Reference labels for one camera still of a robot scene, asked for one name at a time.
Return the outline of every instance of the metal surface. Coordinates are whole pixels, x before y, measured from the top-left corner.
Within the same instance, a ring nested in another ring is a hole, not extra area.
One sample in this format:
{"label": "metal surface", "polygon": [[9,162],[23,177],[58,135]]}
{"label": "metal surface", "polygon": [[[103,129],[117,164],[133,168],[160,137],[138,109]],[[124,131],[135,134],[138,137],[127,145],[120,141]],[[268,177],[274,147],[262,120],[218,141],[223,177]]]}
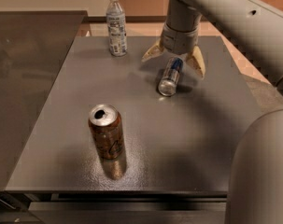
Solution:
{"label": "metal surface", "polygon": [[[205,80],[184,66],[177,94],[157,86],[170,55],[141,63],[155,37],[129,37],[129,52],[110,55],[106,37],[76,38],[8,191],[149,191],[226,193],[235,147],[260,114],[220,37],[200,37]],[[87,125],[97,104],[122,115],[125,152],[99,159]]]}
{"label": "metal surface", "polygon": [[0,12],[0,191],[83,17],[84,12]]}
{"label": "metal surface", "polygon": [[2,204],[4,207],[11,209],[11,210],[17,209],[16,207],[14,207],[13,205],[9,204],[8,202],[2,200],[1,198],[0,198],[0,204]]}
{"label": "metal surface", "polygon": [[0,208],[0,224],[45,224],[39,221],[29,212],[11,212],[6,209]]}
{"label": "metal surface", "polygon": [[47,224],[223,224],[223,210],[152,210],[148,203],[32,203],[30,212]]}

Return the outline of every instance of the table surface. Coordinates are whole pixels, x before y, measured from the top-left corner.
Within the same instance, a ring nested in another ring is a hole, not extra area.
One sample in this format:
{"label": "table surface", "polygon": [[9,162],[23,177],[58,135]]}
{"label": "table surface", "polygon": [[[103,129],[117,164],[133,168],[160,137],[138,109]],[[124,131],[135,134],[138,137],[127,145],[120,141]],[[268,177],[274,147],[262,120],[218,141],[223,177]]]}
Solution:
{"label": "table surface", "polygon": [[86,12],[0,12],[0,191]]}
{"label": "table surface", "polygon": [[[236,145],[261,114],[220,37],[199,37],[204,80],[184,66],[177,94],[157,92],[169,53],[141,63],[155,37],[128,37],[113,57],[106,37],[75,39],[8,182],[7,191],[223,194]],[[122,115],[125,152],[101,160],[88,127],[98,104]]]}

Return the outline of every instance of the floor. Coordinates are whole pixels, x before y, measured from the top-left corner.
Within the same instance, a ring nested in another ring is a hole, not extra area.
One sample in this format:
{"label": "floor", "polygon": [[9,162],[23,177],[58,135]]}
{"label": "floor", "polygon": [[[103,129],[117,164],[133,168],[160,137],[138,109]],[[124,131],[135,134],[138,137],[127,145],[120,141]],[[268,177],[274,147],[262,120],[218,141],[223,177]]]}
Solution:
{"label": "floor", "polygon": [[[151,23],[127,23],[128,36],[157,36],[159,37],[163,28],[161,22]],[[105,23],[83,23],[77,36],[107,36]],[[238,51],[210,22],[202,21],[199,27],[199,35],[220,35],[226,47],[230,51],[240,72],[248,77],[253,77],[261,82],[269,84],[262,74],[250,63],[246,57]]]}

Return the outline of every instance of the aluminum can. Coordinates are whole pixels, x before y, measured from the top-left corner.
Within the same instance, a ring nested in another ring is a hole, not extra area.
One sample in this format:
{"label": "aluminum can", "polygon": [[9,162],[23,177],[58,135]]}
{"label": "aluminum can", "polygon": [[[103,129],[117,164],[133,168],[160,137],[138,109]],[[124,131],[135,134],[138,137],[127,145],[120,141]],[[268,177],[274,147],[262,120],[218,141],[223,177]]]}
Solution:
{"label": "aluminum can", "polygon": [[172,96],[177,92],[179,73],[182,69],[183,63],[184,62],[178,57],[172,57],[169,59],[158,87],[158,90],[162,95]]}
{"label": "aluminum can", "polygon": [[100,157],[115,159],[123,151],[121,115],[112,105],[97,105],[89,113],[89,127]]}

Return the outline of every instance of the gold can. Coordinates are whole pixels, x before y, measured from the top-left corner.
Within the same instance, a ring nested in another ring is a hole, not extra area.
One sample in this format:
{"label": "gold can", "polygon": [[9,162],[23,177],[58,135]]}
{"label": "gold can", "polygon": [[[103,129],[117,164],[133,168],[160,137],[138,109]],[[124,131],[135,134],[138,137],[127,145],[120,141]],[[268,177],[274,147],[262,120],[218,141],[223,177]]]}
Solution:
{"label": "gold can", "polygon": [[112,105],[97,105],[89,113],[89,127],[100,157],[117,158],[124,147],[121,115]]}

